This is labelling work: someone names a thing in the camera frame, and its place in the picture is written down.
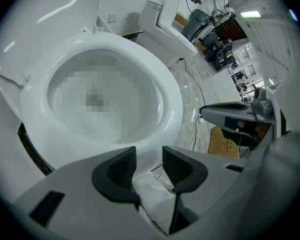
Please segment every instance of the white toilet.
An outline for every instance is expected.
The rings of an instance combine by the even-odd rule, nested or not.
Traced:
[[[136,146],[162,159],[183,116],[180,89],[151,52],[96,26],[100,0],[17,0],[0,24],[0,91],[53,169]]]
[[[197,49],[171,24],[178,11],[179,0],[166,0],[164,5],[147,1],[139,18],[143,33],[136,43],[157,56],[168,68],[180,58],[189,59]]]

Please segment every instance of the marble floor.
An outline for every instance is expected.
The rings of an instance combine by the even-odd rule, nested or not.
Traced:
[[[186,72],[185,68],[197,80],[204,98],[196,81]],[[207,94],[207,88],[211,88],[211,86],[207,86],[205,81],[217,74],[217,71],[206,62],[200,51],[191,59],[176,62],[169,70],[179,85],[183,101],[182,125],[174,146],[192,150],[196,133],[195,122],[199,114],[199,108],[213,103],[213,99]],[[210,133],[214,125],[205,120],[203,122],[198,120],[196,125],[198,130],[194,151],[207,153]]]

